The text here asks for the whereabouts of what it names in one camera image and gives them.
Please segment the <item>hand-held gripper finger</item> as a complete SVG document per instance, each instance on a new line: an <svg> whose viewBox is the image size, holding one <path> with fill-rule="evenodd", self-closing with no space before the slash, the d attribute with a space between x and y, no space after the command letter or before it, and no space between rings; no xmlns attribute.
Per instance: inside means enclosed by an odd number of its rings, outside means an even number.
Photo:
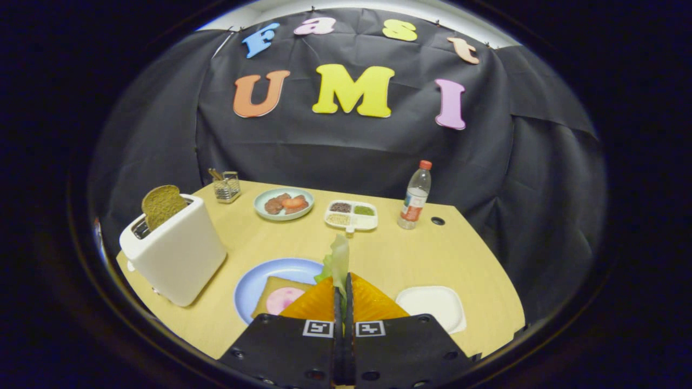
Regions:
<svg viewBox="0 0 692 389"><path fill-rule="evenodd" d="M343 345L342 297L325 278L289 306L260 313L218 360L253 386L333 388Z"/></svg>
<svg viewBox="0 0 692 389"><path fill-rule="evenodd" d="M364 278L348 276L344 374L356 388L435 388L470 369L431 313L409 315Z"/></svg>

